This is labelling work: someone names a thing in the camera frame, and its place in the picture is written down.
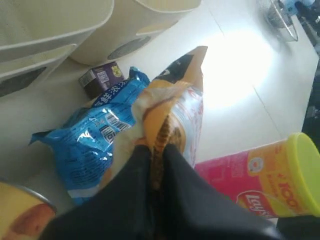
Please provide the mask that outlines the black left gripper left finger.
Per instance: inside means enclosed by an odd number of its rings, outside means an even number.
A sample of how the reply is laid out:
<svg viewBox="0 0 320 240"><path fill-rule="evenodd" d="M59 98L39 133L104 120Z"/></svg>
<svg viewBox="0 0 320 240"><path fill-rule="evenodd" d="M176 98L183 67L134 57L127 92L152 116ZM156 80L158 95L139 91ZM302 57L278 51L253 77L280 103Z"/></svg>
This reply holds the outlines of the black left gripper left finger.
<svg viewBox="0 0 320 240"><path fill-rule="evenodd" d="M137 145L112 181L94 197L52 220L41 240L151 240L150 150Z"/></svg>

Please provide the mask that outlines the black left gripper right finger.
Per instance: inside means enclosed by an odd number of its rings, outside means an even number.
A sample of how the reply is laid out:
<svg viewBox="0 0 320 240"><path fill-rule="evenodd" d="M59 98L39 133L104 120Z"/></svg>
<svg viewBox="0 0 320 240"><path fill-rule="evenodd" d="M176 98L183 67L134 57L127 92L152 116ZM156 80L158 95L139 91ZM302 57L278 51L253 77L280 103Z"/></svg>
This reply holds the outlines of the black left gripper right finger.
<svg viewBox="0 0 320 240"><path fill-rule="evenodd" d="M169 240L276 240L268 220L205 182L173 144L163 151L164 224Z"/></svg>

